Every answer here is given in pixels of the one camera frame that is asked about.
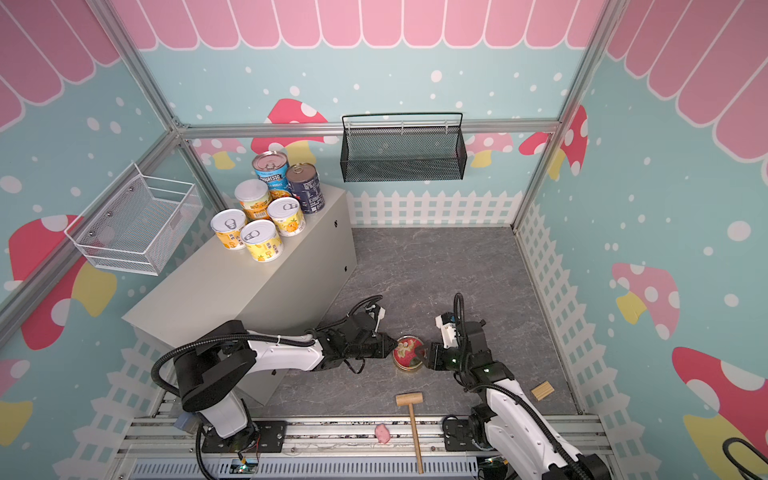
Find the dark chopped tomatoes can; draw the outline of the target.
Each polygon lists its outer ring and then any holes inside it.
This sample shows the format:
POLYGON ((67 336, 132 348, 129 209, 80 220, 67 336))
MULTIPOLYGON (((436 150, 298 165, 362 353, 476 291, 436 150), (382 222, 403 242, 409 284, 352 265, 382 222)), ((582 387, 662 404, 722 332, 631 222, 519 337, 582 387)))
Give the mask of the dark chopped tomatoes can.
POLYGON ((298 200, 305 214, 320 212, 325 207, 319 177, 311 163, 291 165, 286 173, 293 196, 298 200))

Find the green yellow white lid can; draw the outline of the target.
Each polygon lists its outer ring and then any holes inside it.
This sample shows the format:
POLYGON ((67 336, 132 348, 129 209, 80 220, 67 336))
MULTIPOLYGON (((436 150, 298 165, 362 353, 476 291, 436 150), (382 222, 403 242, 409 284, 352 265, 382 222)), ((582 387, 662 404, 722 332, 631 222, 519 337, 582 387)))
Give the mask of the green yellow white lid can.
POLYGON ((235 198, 250 221, 269 220, 271 195, 268 184, 260 179, 243 181, 235 188, 235 198))

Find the white lid small can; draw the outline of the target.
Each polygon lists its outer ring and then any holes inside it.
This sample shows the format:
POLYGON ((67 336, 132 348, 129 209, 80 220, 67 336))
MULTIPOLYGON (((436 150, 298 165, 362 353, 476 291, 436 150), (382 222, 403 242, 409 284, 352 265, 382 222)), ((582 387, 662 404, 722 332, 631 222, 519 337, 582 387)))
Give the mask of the white lid small can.
POLYGON ((306 221, 301 205, 293 197, 285 196, 273 200, 268 205, 267 213, 282 237, 299 235, 305 229, 306 221))

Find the blue chicken noodle soup can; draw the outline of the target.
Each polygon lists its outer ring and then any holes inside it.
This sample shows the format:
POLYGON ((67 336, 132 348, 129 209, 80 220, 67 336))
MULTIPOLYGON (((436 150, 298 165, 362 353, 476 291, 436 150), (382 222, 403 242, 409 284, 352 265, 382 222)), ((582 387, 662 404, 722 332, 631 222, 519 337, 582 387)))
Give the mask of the blue chicken noodle soup can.
POLYGON ((273 199, 293 196, 287 180, 289 162, 286 154, 278 151, 264 152, 253 159, 252 167, 257 176, 268 185, 273 199))

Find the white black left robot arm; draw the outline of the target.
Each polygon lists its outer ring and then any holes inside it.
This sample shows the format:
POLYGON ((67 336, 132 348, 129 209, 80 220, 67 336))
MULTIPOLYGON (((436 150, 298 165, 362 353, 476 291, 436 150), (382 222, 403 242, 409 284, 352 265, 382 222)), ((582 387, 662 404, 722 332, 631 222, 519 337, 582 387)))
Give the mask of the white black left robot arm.
POLYGON ((277 370, 325 371, 392 354, 398 341, 379 330, 382 299, 368 297, 342 319, 299 336, 257 333, 240 320, 226 321, 163 354, 152 366, 151 379, 178 397, 184 411, 202 415, 220 438, 229 440, 255 429, 244 401, 234 393, 246 376, 277 370))

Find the grey metal cabinet counter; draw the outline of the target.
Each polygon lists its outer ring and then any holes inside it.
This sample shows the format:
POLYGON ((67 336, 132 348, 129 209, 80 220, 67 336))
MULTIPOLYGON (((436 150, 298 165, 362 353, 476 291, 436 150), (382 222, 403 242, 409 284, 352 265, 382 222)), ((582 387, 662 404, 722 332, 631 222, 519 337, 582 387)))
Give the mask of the grey metal cabinet counter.
POLYGON ((283 240, 281 255, 255 261, 248 250, 208 240, 123 318, 178 347, 238 319, 268 335, 299 335, 318 325, 357 266, 347 192, 324 184, 325 208, 283 240))

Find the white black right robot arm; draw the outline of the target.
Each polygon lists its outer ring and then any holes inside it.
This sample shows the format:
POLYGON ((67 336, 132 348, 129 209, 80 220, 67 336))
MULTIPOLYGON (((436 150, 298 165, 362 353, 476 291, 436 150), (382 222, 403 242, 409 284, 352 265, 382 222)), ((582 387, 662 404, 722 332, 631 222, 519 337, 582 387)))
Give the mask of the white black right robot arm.
POLYGON ((436 318, 441 340, 420 353, 425 366, 450 371, 481 403, 469 416, 471 440, 498 452, 520 479, 609 479, 597 455, 585 455, 566 441, 527 399, 510 369, 493 358, 485 322, 469 321, 457 293, 450 312, 436 318))

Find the yellow can silver lid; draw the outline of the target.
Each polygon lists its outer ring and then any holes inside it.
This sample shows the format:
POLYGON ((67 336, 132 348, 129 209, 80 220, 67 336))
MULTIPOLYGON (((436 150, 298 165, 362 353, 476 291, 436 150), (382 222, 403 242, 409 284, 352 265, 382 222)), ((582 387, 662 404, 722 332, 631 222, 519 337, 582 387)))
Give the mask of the yellow can silver lid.
POLYGON ((237 251, 245 248, 241 231, 246 220, 247 216, 242 210, 227 209, 213 216, 210 227, 227 250, 237 251))

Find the red lid tin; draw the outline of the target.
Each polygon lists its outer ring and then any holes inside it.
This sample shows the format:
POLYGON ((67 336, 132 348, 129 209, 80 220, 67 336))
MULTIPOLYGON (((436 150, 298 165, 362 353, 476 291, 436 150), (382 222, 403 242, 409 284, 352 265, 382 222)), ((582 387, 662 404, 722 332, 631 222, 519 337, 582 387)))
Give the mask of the red lid tin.
POLYGON ((404 335, 397 340, 397 346, 393 351, 395 366, 402 371, 412 372, 423 365, 420 354, 423 353, 424 343, 421 339, 412 335, 404 335))

